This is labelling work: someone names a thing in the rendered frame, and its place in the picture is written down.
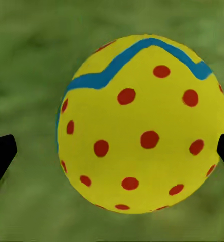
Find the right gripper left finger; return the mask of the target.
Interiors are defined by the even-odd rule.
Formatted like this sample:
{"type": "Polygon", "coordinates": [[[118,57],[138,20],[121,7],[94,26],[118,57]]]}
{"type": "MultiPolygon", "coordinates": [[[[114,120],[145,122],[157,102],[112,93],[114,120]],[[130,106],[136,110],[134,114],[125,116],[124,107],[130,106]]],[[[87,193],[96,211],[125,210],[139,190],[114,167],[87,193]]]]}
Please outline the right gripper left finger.
{"type": "Polygon", "coordinates": [[[0,137],[0,180],[17,153],[15,138],[12,134],[0,137]]]}

